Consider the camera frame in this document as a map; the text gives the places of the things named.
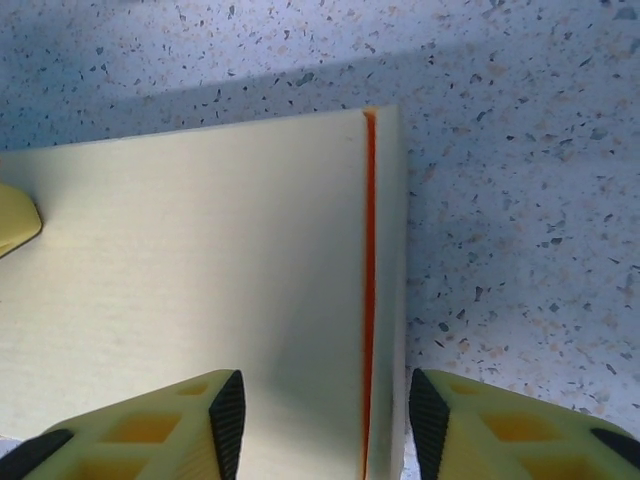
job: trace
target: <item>terrazzo surface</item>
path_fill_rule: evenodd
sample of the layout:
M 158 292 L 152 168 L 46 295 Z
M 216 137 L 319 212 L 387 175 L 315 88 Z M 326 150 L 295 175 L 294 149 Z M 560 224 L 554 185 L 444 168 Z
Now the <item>terrazzo surface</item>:
M 640 435 L 640 2 L 5 0 L 0 147 L 397 103 L 408 364 Z M 408 442 L 405 478 L 417 478 Z

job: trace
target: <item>yellow plastic object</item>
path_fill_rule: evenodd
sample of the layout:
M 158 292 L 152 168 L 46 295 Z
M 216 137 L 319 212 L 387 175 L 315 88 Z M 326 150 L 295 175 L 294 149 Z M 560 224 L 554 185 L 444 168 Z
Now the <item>yellow plastic object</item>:
M 628 432 L 464 377 L 416 370 L 409 412 L 423 479 L 640 479 Z
M 0 478 L 230 480 L 244 431 L 239 371 L 218 370 L 55 425 L 0 460 Z
M 0 184 L 0 257 L 35 237 L 42 222 L 31 199 L 22 191 Z

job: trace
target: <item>cream board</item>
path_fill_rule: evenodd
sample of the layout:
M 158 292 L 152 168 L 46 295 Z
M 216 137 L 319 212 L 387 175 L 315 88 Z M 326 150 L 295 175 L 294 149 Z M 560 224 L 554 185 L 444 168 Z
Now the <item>cream board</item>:
M 362 478 L 361 110 L 5 154 L 42 234 L 0 260 L 0 433 L 240 368 L 240 479 Z M 377 110 L 368 478 L 399 478 L 406 163 Z

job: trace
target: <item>orange line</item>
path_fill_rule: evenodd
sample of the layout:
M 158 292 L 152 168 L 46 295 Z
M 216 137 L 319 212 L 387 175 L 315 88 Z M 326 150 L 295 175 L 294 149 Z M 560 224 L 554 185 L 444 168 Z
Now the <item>orange line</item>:
M 365 205 L 365 280 L 364 280 L 364 389 L 362 478 L 367 478 L 369 434 L 371 430 L 371 394 L 373 390 L 373 345 L 376 314 L 376 115 L 364 111 L 367 121 L 367 165 Z

